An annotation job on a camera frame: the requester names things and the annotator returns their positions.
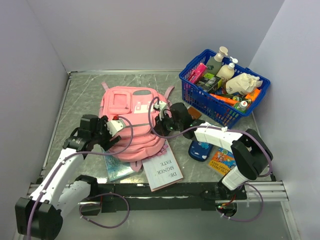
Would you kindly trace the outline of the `white book pink flowers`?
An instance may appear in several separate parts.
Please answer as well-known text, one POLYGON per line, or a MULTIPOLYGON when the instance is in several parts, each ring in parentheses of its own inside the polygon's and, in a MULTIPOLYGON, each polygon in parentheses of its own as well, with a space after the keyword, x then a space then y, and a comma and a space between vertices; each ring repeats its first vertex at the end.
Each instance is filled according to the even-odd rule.
POLYGON ((184 178, 167 140, 157 154, 143 159, 142 165, 151 192, 175 184, 184 178))

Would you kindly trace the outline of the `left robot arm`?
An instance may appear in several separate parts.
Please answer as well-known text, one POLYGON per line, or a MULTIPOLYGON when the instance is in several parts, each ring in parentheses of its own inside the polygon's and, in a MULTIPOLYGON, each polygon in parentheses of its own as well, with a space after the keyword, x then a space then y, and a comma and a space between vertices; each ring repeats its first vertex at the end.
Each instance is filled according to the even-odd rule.
POLYGON ((55 239, 64 218, 81 200, 95 200, 99 184, 95 177, 80 175, 70 187, 67 183, 86 157, 94 154, 95 145, 110 149, 121 138, 118 132, 131 123, 120 116, 108 119, 85 114, 64 141, 59 158, 42 183, 29 197, 21 197, 15 204, 19 234, 42 240, 55 239))

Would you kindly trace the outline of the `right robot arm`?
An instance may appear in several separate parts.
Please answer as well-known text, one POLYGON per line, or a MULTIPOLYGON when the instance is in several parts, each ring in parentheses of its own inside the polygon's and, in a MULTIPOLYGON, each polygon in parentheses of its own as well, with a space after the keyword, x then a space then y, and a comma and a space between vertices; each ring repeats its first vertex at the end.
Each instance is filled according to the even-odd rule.
POLYGON ((211 144, 233 154, 236 166, 222 178, 218 187, 223 199, 230 199, 238 187, 262 177, 263 170, 272 167, 272 153, 251 128, 240 131, 217 127, 204 120, 193 120, 183 103, 168 107, 158 97, 149 104, 147 116, 152 133, 160 138, 171 139, 170 133, 177 131, 186 139, 211 144))

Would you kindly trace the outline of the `brown leather wallet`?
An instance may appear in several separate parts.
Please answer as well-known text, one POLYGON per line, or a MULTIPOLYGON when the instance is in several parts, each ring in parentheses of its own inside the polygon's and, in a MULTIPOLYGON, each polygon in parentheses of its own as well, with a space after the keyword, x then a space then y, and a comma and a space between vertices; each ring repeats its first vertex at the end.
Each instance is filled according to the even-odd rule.
POLYGON ((193 120, 197 120, 202 116, 202 113, 198 111, 196 108, 194 108, 193 106, 189 106, 187 108, 187 111, 193 120))

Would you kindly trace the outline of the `pink school backpack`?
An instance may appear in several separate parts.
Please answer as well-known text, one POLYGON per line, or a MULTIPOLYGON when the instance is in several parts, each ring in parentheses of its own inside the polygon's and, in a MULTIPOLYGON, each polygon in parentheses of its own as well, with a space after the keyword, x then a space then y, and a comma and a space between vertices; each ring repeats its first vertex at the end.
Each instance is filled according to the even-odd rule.
POLYGON ((149 125, 148 111, 153 98, 159 97, 160 101, 171 105, 168 100, 170 93, 175 88, 169 86, 164 94, 153 88, 134 86, 115 86, 109 88, 102 83, 105 93, 102 97, 99 116, 107 116, 113 120, 116 116, 128 119, 132 127, 125 122, 126 127, 117 135, 121 140, 109 149, 111 153, 119 152, 114 157, 122 162, 130 163, 130 167, 138 172, 142 160, 157 155, 165 144, 165 140, 152 133, 149 125))

